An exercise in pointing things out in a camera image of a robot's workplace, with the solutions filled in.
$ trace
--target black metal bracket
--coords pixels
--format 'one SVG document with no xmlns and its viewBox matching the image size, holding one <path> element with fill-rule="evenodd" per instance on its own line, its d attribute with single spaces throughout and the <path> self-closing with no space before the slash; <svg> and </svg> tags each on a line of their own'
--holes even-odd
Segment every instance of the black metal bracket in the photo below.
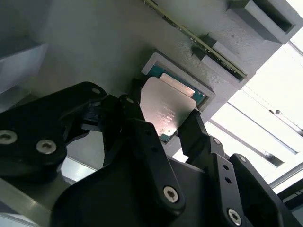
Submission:
<svg viewBox="0 0 303 227">
<path fill-rule="evenodd" d="M 230 162 L 235 168 L 244 213 L 254 226 L 301 226 L 248 159 L 233 154 Z"/>
<path fill-rule="evenodd" d="M 217 225 L 246 226 L 236 176 L 232 164 L 225 159 L 220 141 L 207 134 L 200 112 L 194 110 L 178 129 L 182 150 L 188 156 L 187 163 L 205 170 L 212 185 L 208 193 L 215 193 L 215 201 L 208 206 L 218 213 Z"/>
<path fill-rule="evenodd" d="M 107 96 L 85 82 L 0 114 L 1 129 L 17 136 L 0 138 L 0 177 L 50 181 L 67 144 L 101 131 L 104 167 L 60 196 L 53 226 L 300 226 L 248 160 L 225 158 L 199 111 L 178 129 L 187 163 L 169 159 L 139 95 Z M 39 152 L 42 140 L 55 149 Z"/>
<path fill-rule="evenodd" d="M 0 144 L 0 176 L 30 181 L 53 179 L 66 157 L 66 144 L 87 135 L 77 127 L 75 116 L 89 106 L 99 105 L 105 96 L 97 85 L 83 82 L 1 113 L 0 129 L 6 130 L 2 136 L 8 140 L 14 136 L 15 141 Z M 39 152 L 40 141 L 46 141 L 40 144 L 45 150 L 49 147 L 55 151 Z"/>
</svg>

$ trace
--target rectangular slot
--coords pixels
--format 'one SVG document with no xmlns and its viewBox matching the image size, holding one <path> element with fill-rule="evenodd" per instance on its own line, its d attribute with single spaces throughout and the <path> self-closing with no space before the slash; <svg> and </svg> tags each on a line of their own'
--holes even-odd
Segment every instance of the rectangular slot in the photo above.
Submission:
<svg viewBox="0 0 303 227">
<path fill-rule="evenodd" d="M 253 1 L 285 33 L 288 33 L 291 30 L 291 28 L 294 26 L 267 0 L 253 0 Z"/>
</svg>

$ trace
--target hole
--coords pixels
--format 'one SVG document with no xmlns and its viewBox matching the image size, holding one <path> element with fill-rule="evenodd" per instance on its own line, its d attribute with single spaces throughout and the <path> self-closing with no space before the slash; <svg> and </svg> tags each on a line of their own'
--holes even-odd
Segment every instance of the hole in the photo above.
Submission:
<svg viewBox="0 0 303 227">
<path fill-rule="evenodd" d="M 101 93 L 101 91 L 99 91 L 99 90 L 96 89 L 96 88 L 93 88 L 92 91 L 95 92 L 96 94 L 100 94 L 100 93 Z"/>
<path fill-rule="evenodd" d="M 229 170 L 227 165 L 223 165 L 224 169 Z"/>
<path fill-rule="evenodd" d="M 49 144 L 49 143 L 44 143 L 44 144 L 42 144 L 42 147 L 43 147 L 43 148 L 46 148 L 46 149 L 51 149 L 51 148 L 52 148 L 52 145 Z"/>
<path fill-rule="evenodd" d="M 235 214 L 232 214 L 233 219 L 238 220 L 238 216 Z"/>
<path fill-rule="evenodd" d="M 232 183 L 232 181 L 228 177 L 226 177 L 225 180 L 227 181 L 227 183 Z"/>
<path fill-rule="evenodd" d="M 151 147 L 151 150 L 152 150 L 153 152 L 157 152 L 157 151 L 158 151 L 158 149 L 157 149 L 156 147 Z"/>
<path fill-rule="evenodd" d="M 132 100 L 132 99 L 130 99 L 130 98 L 127 98 L 126 99 L 128 102 L 130 102 L 130 103 L 134 103 L 134 101 Z"/>
<path fill-rule="evenodd" d="M 8 135 L 8 134 L 0 135 L 0 139 L 1 140 L 10 140 L 11 139 L 11 135 Z"/>
<path fill-rule="evenodd" d="M 172 197 L 172 198 L 175 197 L 175 194 L 174 194 L 174 192 L 172 192 L 172 191 L 167 191 L 167 194 L 168 194 L 170 197 Z"/>
<path fill-rule="evenodd" d="M 288 33 L 293 27 L 292 23 L 282 15 L 271 4 L 269 0 L 254 0 L 254 3 L 270 18 L 272 21 L 278 25 L 284 32 Z"/>
<path fill-rule="evenodd" d="M 149 130 L 145 130 L 144 132 L 146 135 L 149 135 L 149 136 L 151 135 L 151 131 L 149 131 Z"/>
</svg>

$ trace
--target bright light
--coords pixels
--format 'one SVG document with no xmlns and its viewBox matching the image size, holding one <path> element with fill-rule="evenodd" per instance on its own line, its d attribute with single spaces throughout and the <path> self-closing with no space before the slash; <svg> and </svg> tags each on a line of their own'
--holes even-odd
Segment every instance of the bright light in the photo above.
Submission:
<svg viewBox="0 0 303 227">
<path fill-rule="evenodd" d="M 176 154 L 174 154 L 173 158 L 179 162 L 186 162 L 186 160 L 188 160 L 188 157 L 183 155 L 183 151 L 181 148 L 176 152 Z"/>
</svg>

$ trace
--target screw head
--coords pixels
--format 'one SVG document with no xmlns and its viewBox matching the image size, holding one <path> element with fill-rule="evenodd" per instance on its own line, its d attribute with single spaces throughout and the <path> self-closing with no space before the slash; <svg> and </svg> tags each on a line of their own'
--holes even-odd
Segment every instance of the screw head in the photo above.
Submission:
<svg viewBox="0 0 303 227">
<path fill-rule="evenodd" d="M 246 159 L 241 155 L 239 155 L 239 159 L 241 159 L 242 162 L 246 162 Z"/>
<path fill-rule="evenodd" d="M 177 202 L 179 199 L 177 191 L 170 186 L 164 187 L 163 193 L 164 193 L 166 199 L 172 203 Z"/>
<path fill-rule="evenodd" d="M 57 145 L 51 140 L 40 140 L 36 144 L 36 149 L 42 154 L 49 155 L 57 150 Z"/>
<path fill-rule="evenodd" d="M 11 130 L 0 130 L 0 144 L 8 145 L 16 142 L 18 136 Z"/>
<path fill-rule="evenodd" d="M 241 217 L 239 216 L 239 214 L 235 210 L 228 209 L 227 213 L 228 213 L 229 218 L 232 220 L 232 222 L 235 225 L 240 226 L 242 224 Z"/>
<path fill-rule="evenodd" d="M 101 91 L 98 90 L 98 89 L 96 89 L 96 88 L 93 88 L 92 91 L 95 92 L 96 94 L 100 94 L 101 93 Z"/>
<path fill-rule="evenodd" d="M 214 142 L 215 142 L 216 144 L 218 144 L 218 145 L 221 144 L 221 142 L 220 142 L 217 138 L 213 138 L 213 140 L 214 140 Z"/>
<path fill-rule="evenodd" d="M 127 98 L 126 99 L 128 102 L 130 102 L 130 103 L 134 103 L 134 101 L 132 100 L 132 99 L 130 99 L 130 98 Z"/>
</svg>

